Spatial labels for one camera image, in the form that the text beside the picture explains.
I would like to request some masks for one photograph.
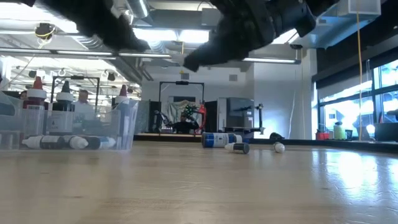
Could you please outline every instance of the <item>clear plastic bin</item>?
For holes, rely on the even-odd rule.
[[[0,92],[0,150],[31,149],[22,140],[36,136],[79,136],[87,141],[107,139],[109,147],[87,149],[131,150],[138,101],[126,100],[115,108],[85,113],[22,109],[23,101]],[[63,149],[72,149],[65,142]]]

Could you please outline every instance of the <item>ceiling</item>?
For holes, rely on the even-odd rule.
[[[113,9],[117,13],[131,16],[126,2],[133,2],[133,0],[114,0]],[[134,18],[132,24],[138,38],[149,41],[152,50],[148,53],[187,54],[207,41],[208,31],[215,28],[221,17],[218,10],[206,1],[147,0],[147,5],[149,16],[143,19]],[[51,42],[42,46],[43,49],[109,52],[109,49],[97,37],[89,38],[80,35],[74,22],[60,17],[43,5],[28,7],[13,3],[0,3],[0,48],[39,48],[43,43],[34,35],[34,29],[40,22],[49,22],[57,27]],[[268,47],[251,52],[250,57],[299,59],[297,51],[289,47],[289,43],[295,41],[292,39],[295,35],[296,31],[291,30],[277,38]],[[173,40],[184,41],[183,47],[175,44]],[[33,79],[27,76],[29,70],[41,69],[50,77],[58,74],[59,71],[65,71],[71,75],[100,78],[101,86],[105,86],[101,89],[104,95],[109,94],[110,85],[120,88],[122,84],[140,85],[142,82],[179,80],[181,71],[179,61],[172,58],[141,60],[131,57],[87,57],[76,53],[59,56],[52,53],[35,55],[36,58],[29,62],[33,54],[5,54],[0,51],[0,55],[10,58],[9,61],[13,64],[11,79],[21,72],[18,68],[29,63],[27,70],[21,72],[15,82],[33,82]],[[191,77],[206,77],[208,81],[223,84],[225,79],[218,78],[220,74],[226,77],[230,74],[244,75],[250,65],[250,62],[230,62],[201,68],[195,75],[190,73]],[[107,80],[109,72],[116,74],[113,84]],[[87,80],[75,80],[73,84],[90,85],[91,83]]]

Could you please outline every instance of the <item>plastic storage container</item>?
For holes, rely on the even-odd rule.
[[[35,113],[35,110],[29,111],[28,109],[23,109],[22,105],[22,100],[7,96],[3,92],[0,92],[0,150],[37,149],[37,147],[29,147],[28,144],[22,143],[25,139],[24,114]],[[120,136],[118,136],[118,130],[120,130],[120,122],[118,122],[118,119],[121,117],[120,110],[112,110],[111,107],[108,109],[102,107],[101,110],[96,110],[95,107],[92,106],[92,111],[87,113],[75,113],[71,111],[57,112],[73,113],[73,128],[72,133],[69,134],[90,140],[88,143],[91,143],[91,145],[89,144],[82,149],[82,145],[84,144],[76,143],[78,147],[75,146],[75,148],[79,150],[131,150],[139,102],[128,99],[124,106],[128,106],[129,108],[129,119],[125,120],[124,123],[124,127],[127,131],[125,132],[126,134],[122,136],[122,141],[117,141],[118,137],[120,138]],[[49,110],[44,113],[44,119],[50,121],[53,111]],[[50,129],[48,128],[49,125],[50,123],[47,122],[47,129],[43,136],[57,136],[50,133]],[[100,142],[99,147],[92,146],[96,142]],[[75,143],[72,145],[70,143],[71,142],[65,141],[65,146],[62,150],[76,150],[71,147],[74,146]]]

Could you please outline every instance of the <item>red bottle cap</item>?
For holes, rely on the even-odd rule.
[[[35,82],[33,83],[33,89],[43,90],[43,83],[41,77],[36,76]]]
[[[126,85],[123,85],[122,88],[120,89],[120,94],[119,94],[119,96],[127,96]]]

